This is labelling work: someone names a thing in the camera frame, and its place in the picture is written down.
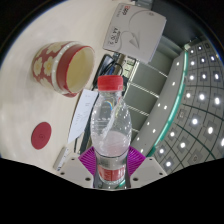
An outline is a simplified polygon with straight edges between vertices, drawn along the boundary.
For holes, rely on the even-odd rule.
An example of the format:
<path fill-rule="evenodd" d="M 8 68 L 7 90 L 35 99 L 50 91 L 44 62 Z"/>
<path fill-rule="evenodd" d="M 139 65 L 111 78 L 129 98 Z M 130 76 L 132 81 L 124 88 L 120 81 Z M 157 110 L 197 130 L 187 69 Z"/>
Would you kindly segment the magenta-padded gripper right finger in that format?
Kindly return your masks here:
<path fill-rule="evenodd" d="M 154 157 L 145 157 L 129 147 L 126 162 L 125 188 L 140 188 L 166 176 L 166 172 Z"/>

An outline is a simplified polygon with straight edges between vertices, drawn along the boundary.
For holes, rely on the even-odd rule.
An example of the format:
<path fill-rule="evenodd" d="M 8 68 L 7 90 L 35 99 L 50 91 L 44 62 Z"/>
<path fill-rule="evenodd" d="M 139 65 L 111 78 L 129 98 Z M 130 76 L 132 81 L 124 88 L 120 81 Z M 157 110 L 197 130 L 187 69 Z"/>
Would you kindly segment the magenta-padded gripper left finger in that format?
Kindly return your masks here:
<path fill-rule="evenodd" d="M 56 171 L 62 177 L 84 188 L 92 188 L 96 174 L 96 156 L 93 148 L 89 148 L 81 155 L 67 154 L 64 148 L 56 160 Z"/>

